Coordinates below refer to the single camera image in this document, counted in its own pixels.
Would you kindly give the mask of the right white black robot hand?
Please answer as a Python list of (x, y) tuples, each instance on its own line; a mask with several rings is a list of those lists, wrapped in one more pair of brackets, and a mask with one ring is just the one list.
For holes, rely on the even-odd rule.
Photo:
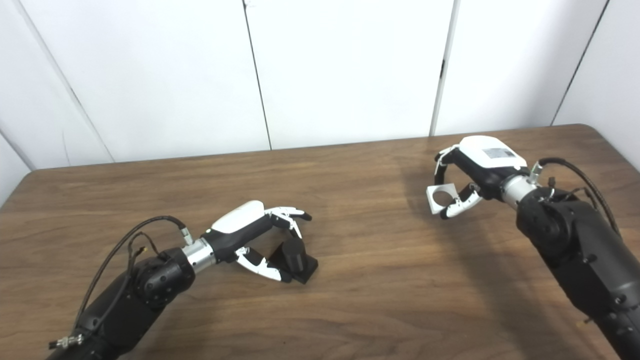
[(494, 199), (516, 210), (526, 194), (536, 189), (536, 185), (528, 183), (526, 160), (496, 137), (466, 136), (439, 151), (434, 160), (435, 186), (445, 184), (448, 166), (457, 166), (470, 178), (467, 186), (438, 211), (443, 220), (462, 214), (483, 199)]

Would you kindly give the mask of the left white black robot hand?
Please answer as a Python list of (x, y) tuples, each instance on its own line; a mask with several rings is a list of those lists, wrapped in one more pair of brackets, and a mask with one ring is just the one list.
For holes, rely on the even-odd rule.
[(302, 239), (296, 219), (311, 221), (313, 217), (302, 209), (290, 206), (265, 208), (260, 200), (250, 200), (231, 210), (202, 235), (217, 264), (235, 262), (264, 278), (289, 283), (291, 275), (252, 249), (249, 243), (272, 228), (286, 229), (295, 239)]

